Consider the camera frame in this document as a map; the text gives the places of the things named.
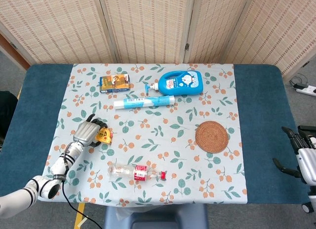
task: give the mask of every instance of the gray carpet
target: gray carpet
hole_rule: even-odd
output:
[[[299,72],[316,86],[316,59]],[[17,95],[23,79],[24,73],[0,53],[0,90]],[[296,124],[316,126],[316,98],[297,93],[288,83],[284,85]],[[86,204],[84,212],[103,226],[105,210],[104,206]],[[15,217],[0,220],[0,228],[72,229],[75,219],[76,213],[66,203],[38,201]],[[316,213],[306,214],[295,204],[208,205],[208,220],[212,229],[316,229]],[[96,227],[87,221],[81,228]]]

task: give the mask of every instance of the table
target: table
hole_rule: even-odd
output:
[[[28,179],[42,173],[71,69],[72,65],[58,64],[28,69],[0,155],[0,195],[22,188]],[[248,203],[307,201],[308,188],[278,172],[272,162],[277,157],[286,166],[297,165],[280,128],[295,129],[295,124],[279,69],[234,65],[234,70]]]

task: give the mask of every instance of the yellow tape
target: yellow tape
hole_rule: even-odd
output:
[[[79,206],[78,206],[79,212],[83,213],[84,205],[85,205],[85,203],[79,203]],[[82,225],[82,224],[80,224],[81,221],[82,221],[82,215],[80,213],[77,213],[74,229],[78,229],[81,227],[81,225]]]

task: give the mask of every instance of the round woven coaster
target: round woven coaster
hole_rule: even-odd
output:
[[[220,153],[227,147],[228,135],[225,128],[215,121],[206,121],[196,130],[197,145],[208,153]]]

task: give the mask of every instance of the yellow toy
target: yellow toy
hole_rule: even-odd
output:
[[[96,141],[102,143],[111,144],[113,138],[113,133],[111,133],[107,128],[100,129],[99,133],[95,136]]]

